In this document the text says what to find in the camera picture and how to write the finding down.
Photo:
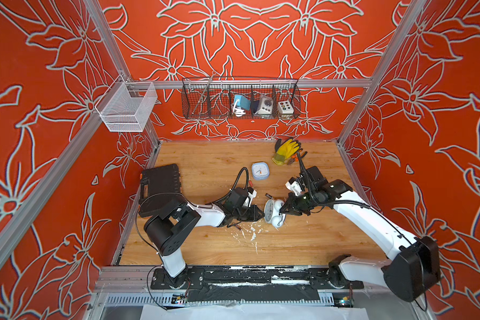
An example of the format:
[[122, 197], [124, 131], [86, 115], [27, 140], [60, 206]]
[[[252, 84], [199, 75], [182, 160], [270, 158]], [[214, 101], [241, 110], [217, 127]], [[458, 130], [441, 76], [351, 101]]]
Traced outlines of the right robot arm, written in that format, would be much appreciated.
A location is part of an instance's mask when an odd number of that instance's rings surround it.
[[328, 181], [317, 167], [306, 168], [298, 153], [299, 177], [291, 178], [285, 201], [265, 206], [265, 219], [280, 227], [288, 215], [302, 216], [329, 208], [346, 217], [383, 251], [383, 260], [340, 255], [325, 274], [329, 285], [343, 289], [354, 281], [388, 288], [413, 302], [441, 281], [439, 246], [429, 236], [418, 237], [386, 218], [365, 202], [346, 182]]

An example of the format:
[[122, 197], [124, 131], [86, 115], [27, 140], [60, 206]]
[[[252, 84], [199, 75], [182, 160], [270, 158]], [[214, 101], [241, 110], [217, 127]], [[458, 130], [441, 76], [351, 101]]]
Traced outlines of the white twin-bell alarm clock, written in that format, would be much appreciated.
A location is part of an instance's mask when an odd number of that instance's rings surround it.
[[284, 201], [281, 199], [269, 199], [264, 207], [264, 220], [266, 223], [279, 229], [285, 222], [286, 214], [281, 212]]

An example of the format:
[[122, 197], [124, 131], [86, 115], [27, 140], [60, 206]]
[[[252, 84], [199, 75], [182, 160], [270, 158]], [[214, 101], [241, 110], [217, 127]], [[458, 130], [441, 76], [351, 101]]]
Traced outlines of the light blue square alarm clock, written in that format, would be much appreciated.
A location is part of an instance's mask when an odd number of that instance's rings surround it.
[[256, 181], [265, 180], [270, 175], [269, 166], [266, 162], [257, 162], [251, 166], [251, 173]]

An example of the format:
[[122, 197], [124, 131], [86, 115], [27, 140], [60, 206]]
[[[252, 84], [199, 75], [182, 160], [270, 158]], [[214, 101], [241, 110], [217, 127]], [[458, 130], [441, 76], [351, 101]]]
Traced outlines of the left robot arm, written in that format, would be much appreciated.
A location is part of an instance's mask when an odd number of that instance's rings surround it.
[[235, 222], [256, 222], [264, 218], [253, 204], [256, 192], [249, 183], [249, 171], [240, 169], [232, 188], [218, 200], [204, 205], [189, 201], [181, 193], [181, 176], [176, 164], [141, 172], [138, 215], [146, 218], [144, 232], [161, 257], [166, 276], [179, 280], [187, 264], [181, 246], [197, 227], [230, 227]]

